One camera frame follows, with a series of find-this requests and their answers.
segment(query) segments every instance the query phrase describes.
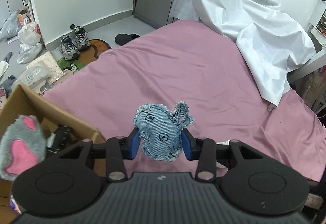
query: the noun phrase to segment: blue gripper pad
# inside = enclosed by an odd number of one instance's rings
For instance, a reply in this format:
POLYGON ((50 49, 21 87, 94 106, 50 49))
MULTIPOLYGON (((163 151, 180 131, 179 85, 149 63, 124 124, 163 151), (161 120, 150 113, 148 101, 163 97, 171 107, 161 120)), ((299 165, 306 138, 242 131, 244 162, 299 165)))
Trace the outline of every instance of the blue gripper pad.
POLYGON ((135 133, 134 137, 131 140, 131 146, 130 146, 131 159, 136 158, 140 143, 141 143, 141 139, 139 137, 139 130, 137 130, 137 132, 135 133))
POLYGON ((190 147, 190 140, 187 138, 184 131, 181 131, 181 141, 182 141, 182 149, 184 150, 185 157, 187 160, 190 160, 192 157, 192 150, 190 147))

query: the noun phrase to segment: pink bed sheet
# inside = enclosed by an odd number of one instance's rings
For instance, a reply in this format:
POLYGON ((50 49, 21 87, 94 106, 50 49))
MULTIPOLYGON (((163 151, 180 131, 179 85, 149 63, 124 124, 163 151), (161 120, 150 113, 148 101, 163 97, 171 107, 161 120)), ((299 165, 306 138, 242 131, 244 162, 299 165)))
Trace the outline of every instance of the pink bed sheet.
MULTIPOLYGON (((206 26, 183 20, 104 52, 46 99, 100 129, 108 139, 127 136, 135 109, 144 103, 172 109, 185 101, 194 137, 239 139, 320 180, 326 163, 326 130, 294 90, 272 112, 259 94, 237 46, 206 26)), ((182 154, 154 161, 138 151, 126 161, 134 171, 194 173, 197 162, 182 154)))

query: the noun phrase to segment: black slipper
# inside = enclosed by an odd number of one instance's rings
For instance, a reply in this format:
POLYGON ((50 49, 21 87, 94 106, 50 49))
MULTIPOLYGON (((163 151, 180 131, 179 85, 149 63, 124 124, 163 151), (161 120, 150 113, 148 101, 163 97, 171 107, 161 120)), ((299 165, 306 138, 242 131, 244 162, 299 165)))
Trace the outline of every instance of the black slipper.
POLYGON ((128 43, 129 41, 138 38, 139 35, 137 34, 131 34, 131 35, 127 35, 127 34, 118 34, 115 37, 115 43, 117 43, 120 46, 123 46, 124 44, 128 43))

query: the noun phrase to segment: floor mat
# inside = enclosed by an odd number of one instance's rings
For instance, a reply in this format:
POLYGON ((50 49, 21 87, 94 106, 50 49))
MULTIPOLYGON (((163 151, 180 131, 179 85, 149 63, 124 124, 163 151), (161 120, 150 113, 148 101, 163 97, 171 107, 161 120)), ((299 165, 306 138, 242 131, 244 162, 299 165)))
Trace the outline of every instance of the floor mat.
POLYGON ((92 39, 91 47, 87 50, 81 51, 78 60, 83 64, 87 65, 98 59, 98 56, 110 49, 110 45, 104 40, 92 39))
POLYGON ((84 68, 84 64, 78 59, 73 59, 73 60, 65 60, 64 58, 59 59, 58 65, 62 70, 72 70, 72 71, 79 71, 82 68, 84 68))

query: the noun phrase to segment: plastic bag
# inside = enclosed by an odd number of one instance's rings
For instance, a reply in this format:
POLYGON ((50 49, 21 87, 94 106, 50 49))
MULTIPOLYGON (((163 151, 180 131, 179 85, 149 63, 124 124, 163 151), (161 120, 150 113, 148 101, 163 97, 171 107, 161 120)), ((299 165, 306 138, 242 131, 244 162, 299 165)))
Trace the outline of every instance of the plastic bag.
POLYGON ((42 81, 49 78, 50 75, 51 73, 48 67, 46 67, 43 61, 40 61, 20 74, 17 77, 17 80, 12 84, 12 89, 14 89, 19 83, 23 83, 30 89, 33 89, 42 81))
POLYGON ((40 43, 33 46, 20 44, 17 63, 22 64, 33 61, 37 57, 38 53, 40 53, 41 49, 42 45, 40 43))
POLYGON ((0 30, 0 40, 18 35, 18 32, 21 29, 17 16, 18 13, 18 10, 12 13, 7 19, 7 21, 4 23, 3 28, 0 30))
POLYGON ((37 23, 24 25, 18 32, 19 39, 23 44, 33 46, 39 43, 41 32, 37 23))

